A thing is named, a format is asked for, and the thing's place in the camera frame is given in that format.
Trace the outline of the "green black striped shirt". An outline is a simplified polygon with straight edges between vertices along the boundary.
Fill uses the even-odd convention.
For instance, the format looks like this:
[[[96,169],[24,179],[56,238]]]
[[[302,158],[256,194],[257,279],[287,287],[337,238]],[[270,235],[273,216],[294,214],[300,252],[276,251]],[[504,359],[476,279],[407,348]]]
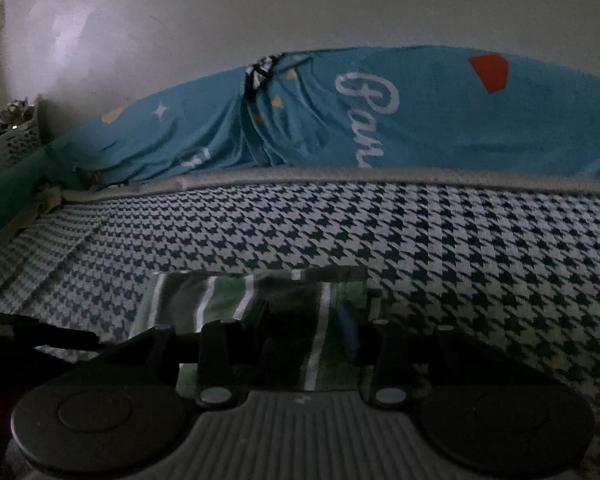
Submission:
[[[155,376],[155,381],[114,384],[84,382],[70,385],[129,386],[176,392],[185,398],[220,388],[233,396],[245,390],[338,391],[329,388],[329,313],[340,299],[366,300],[370,305],[368,271],[363,266],[317,266],[300,270],[257,271],[250,274],[210,272],[159,273],[148,282],[129,339],[157,325],[199,333],[205,324],[244,320],[262,309],[282,310],[309,318],[309,348],[291,373],[259,374],[213,344],[212,360],[179,363]]]

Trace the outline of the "houndstooth bed sheet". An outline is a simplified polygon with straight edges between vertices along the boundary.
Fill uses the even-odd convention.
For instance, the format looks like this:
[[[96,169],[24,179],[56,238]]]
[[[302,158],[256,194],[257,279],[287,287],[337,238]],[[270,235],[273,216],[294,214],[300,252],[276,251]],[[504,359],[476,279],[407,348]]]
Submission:
[[[600,197],[398,184],[67,205],[0,249],[0,312],[123,339],[157,271],[365,266],[426,325],[600,393]]]

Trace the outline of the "blue printed quilt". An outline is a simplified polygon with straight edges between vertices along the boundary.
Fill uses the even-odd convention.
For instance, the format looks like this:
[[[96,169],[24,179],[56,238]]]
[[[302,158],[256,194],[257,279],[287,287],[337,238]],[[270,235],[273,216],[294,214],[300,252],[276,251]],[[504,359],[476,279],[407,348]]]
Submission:
[[[73,128],[46,154],[68,188],[266,167],[600,180],[600,77],[452,47],[273,54]]]

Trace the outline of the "white perforated plastic basket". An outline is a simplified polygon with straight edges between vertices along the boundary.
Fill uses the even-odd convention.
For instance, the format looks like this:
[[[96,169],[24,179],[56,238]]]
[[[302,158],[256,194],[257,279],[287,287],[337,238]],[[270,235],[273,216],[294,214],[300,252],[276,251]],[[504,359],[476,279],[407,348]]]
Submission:
[[[28,99],[9,102],[0,113],[0,175],[41,145],[36,105]]]

